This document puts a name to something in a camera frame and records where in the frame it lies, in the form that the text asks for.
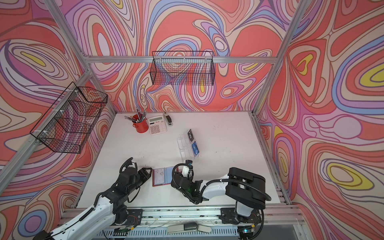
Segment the red leather card holder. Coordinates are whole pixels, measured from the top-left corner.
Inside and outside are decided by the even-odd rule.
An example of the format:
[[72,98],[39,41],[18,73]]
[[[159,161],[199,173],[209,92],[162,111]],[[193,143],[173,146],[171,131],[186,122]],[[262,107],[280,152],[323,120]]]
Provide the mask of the red leather card holder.
[[152,171],[153,187],[170,185],[172,183],[172,173],[174,167],[158,168]]

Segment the clear acrylic card stand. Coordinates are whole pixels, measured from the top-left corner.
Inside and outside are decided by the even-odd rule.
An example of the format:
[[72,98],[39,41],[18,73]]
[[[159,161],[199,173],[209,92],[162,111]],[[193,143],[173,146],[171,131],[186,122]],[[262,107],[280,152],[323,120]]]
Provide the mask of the clear acrylic card stand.
[[199,156],[199,155],[197,157],[194,156],[193,149],[192,149],[192,143],[189,141],[187,132],[183,133],[182,135],[180,135],[177,138],[177,144],[178,144],[179,152],[180,152],[180,155],[181,155],[183,162],[185,162],[186,160],[192,160],[193,161],[195,158],[197,158]]

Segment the blue credit card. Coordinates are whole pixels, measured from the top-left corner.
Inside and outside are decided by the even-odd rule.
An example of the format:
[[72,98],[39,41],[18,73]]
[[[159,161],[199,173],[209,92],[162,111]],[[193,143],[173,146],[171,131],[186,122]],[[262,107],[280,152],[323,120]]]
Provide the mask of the blue credit card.
[[199,153],[200,153],[200,150],[198,148],[198,145],[197,145],[196,141],[194,141],[192,143],[192,149],[193,149],[194,156],[197,157],[199,155]]

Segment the black VIP credit card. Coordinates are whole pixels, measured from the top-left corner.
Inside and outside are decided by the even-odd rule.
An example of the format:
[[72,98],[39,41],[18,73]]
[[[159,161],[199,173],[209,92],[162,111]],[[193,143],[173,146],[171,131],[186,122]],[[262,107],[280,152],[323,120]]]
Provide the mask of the black VIP credit card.
[[189,141],[190,141],[191,143],[193,143],[193,142],[195,141],[195,137],[194,137],[194,135],[193,135],[192,130],[190,129],[190,130],[187,132],[187,134],[188,134]]

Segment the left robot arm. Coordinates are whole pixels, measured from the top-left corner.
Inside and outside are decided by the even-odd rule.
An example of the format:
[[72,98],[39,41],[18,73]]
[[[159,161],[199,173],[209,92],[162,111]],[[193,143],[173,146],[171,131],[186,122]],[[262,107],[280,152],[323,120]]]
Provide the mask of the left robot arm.
[[147,182],[152,168],[121,168],[112,186],[97,195],[94,204],[69,222],[51,232],[40,231],[35,240],[91,240],[100,231],[116,224],[124,224],[128,218],[126,202],[129,195]]

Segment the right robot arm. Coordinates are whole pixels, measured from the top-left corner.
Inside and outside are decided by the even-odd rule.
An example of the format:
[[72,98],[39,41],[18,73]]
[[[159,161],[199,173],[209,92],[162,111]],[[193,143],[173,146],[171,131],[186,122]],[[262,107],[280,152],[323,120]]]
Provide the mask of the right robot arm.
[[193,166],[178,164],[172,170],[171,186],[194,205],[221,196],[235,200],[234,208],[221,209],[219,219],[223,224],[264,223],[266,202],[272,200],[265,192],[264,177],[235,167],[220,179],[194,181],[193,177]]

